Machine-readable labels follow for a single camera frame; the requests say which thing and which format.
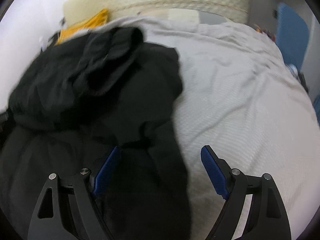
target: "folded black cloth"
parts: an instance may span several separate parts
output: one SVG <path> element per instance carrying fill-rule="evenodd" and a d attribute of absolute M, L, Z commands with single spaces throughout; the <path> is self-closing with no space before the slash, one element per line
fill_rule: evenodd
<path fill-rule="evenodd" d="M 178 71 L 175 49 L 143 42 L 137 28 L 89 33 L 33 61 L 9 98 L 16 126 L 0 153 L 0 207 L 23 239 L 48 175 L 90 168 L 110 146 L 122 159 L 97 204 L 115 238 L 189 238 L 171 120 Z"/>

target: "yellow cloth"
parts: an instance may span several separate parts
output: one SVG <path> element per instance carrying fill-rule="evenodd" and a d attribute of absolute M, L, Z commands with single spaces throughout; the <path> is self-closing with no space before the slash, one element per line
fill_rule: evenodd
<path fill-rule="evenodd" d="M 90 19 L 86 19 L 82 22 L 76 23 L 67 29 L 62 29 L 60 36 L 56 42 L 56 45 L 60 44 L 63 40 L 73 35 L 75 32 L 81 29 L 92 29 L 97 26 L 103 25 L 108 21 L 108 9 L 102 9 L 95 16 Z"/>

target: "silver bolt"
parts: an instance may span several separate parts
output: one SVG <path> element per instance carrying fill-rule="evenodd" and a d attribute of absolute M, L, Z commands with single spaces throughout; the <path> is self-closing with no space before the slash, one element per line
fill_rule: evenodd
<path fill-rule="evenodd" d="M 55 173 L 51 173 L 49 175 L 49 179 L 55 179 L 56 177 L 57 177 L 57 174 L 55 174 Z"/>
<path fill-rule="evenodd" d="M 271 175 L 268 174 L 268 173 L 263 174 L 263 177 L 264 177 L 266 180 L 270 180 L 270 179 L 272 178 Z"/>
<path fill-rule="evenodd" d="M 82 175 L 85 175 L 85 174 L 87 174 L 89 172 L 89 169 L 87 169 L 87 168 L 83 168 L 81 171 L 80 171 L 80 173 L 82 174 Z"/>
<path fill-rule="evenodd" d="M 231 172 L 233 175 L 236 175 L 236 176 L 240 174 L 240 171 L 238 169 L 232 169 Z"/>

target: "bed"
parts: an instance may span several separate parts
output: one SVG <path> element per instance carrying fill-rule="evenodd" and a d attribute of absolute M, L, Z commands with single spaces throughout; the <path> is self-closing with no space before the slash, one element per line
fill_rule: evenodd
<path fill-rule="evenodd" d="M 24 69 L 61 28 L 63 16 L 68 15 L 67 24 L 87 17 L 86 10 L 72 13 L 81 5 L 77 0 L 69 0 L 63 12 L 65 1 L 15 0 L 4 15 L 0 22 L 0 109 L 7 107 L 8 95 Z M 93 5 L 103 2 L 96 0 Z M 102 28 L 140 27 L 147 41 L 175 47 L 180 55 L 184 92 L 176 101 L 173 119 L 190 173 L 191 239 L 205 239 L 224 203 L 200 160 L 200 149 L 207 144 L 245 174 L 261 176 L 268 172 L 273 176 L 288 213 L 292 239 L 296 239 L 320 206 L 316 114 L 304 89 L 285 68 L 277 46 L 239 24 L 245 23 L 248 7 L 240 8 L 241 13 L 229 7 L 225 12 L 211 10 L 213 3 L 218 2 L 204 0 L 190 7 L 186 0 L 179 4 L 144 0 L 143 4 L 132 1 L 136 6 L 128 6 L 114 0 L 115 20 Z M 238 23 L 208 25 L 148 16 L 151 9 L 169 8 L 220 14 Z M 147 13 L 134 16 L 141 11 Z M 234 238 L 241 236 L 249 206 L 247 198 Z"/>

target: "blue object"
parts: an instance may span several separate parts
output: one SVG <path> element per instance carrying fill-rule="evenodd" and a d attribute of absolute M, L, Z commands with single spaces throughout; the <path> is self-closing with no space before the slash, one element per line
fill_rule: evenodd
<path fill-rule="evenodd" d="M 98 172 L 97 176 L 94 179 L 94 187 L 92 195 L 96 198 L 101 193 L 106 190 L 106 187 L 109 183 L 109 180 L 112 176 L 112 172 L 117 166 L 121 157 L 121 152 L 118 147 L 114 147 L 102 168 Z"/>
<path fill-rule="evenodd" d="M 284 63 L 293 64 L 300 71 L 309 41 L 309 30 L 305 21 L 285 3 L 278 6 L 278 28 L 276 45 Z"/>
<path fill-rule="evenodd" d="M 201 161 L 207 171 L 207 174 L 211 180 L 211 183 L 218 195 L 221 195 L 223 199 L 227 200 L 229 198 L 229 192 L 227 190 L 226 178 L 222 171 L 218 167 L 217 163 L 214 161 L 213 157 L 209 153 L 206 147 L 201 149 Z"/>
<path fill-rule="evenodd" d="M 318 123 L 320 125 L 320 95 L 318 95 L 313 103 L 313 107 L 315 108 Z"/>

